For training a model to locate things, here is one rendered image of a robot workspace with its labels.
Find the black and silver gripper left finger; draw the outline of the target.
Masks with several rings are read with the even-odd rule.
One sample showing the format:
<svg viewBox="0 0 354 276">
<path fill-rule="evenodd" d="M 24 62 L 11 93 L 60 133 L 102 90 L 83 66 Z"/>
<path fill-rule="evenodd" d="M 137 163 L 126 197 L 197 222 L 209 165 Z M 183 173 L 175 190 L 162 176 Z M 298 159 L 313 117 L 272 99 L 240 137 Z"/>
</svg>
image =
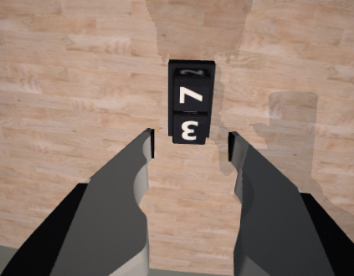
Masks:
<svg viewBox="0 0 354 276">
<path fill-rule="evenodd" d="M 147 217 L 139 205 L 154 146 L 155 131 L 147 128 L 78 183 L 0 276 L 147 276 Z"/>
</svg>

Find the black cube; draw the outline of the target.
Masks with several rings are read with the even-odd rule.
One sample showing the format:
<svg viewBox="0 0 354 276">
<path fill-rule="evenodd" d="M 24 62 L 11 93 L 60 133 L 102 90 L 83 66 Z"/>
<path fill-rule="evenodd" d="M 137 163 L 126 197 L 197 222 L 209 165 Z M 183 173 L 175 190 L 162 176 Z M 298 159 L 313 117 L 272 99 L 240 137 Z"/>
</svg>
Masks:
<svg viewBox="0 0 354 276">
<path fill-rule="evenodd" d="M 172 143 L 204 145 L 207 123 L 207 112 L 173 111 Z"/>
<path fill-rule="evenodd" d="M 172 109 L 207 112 L 210 84 L 207 69 L 175 68 L 172 79 Z"/>
</svg>

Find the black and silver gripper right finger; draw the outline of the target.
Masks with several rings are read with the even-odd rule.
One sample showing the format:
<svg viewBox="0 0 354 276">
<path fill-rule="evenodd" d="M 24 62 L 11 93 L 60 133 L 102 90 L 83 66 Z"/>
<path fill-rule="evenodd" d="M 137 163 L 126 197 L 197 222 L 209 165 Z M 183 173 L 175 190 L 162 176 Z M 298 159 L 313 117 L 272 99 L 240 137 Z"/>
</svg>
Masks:
<svg viewBox="0 0 354 276">
<path fill-rule="evenodd" d="M 234 276 L 354 276 L 354 243 L 310 193 L 236 131 L 228 161 L 242 204 Z"/>
</svg>

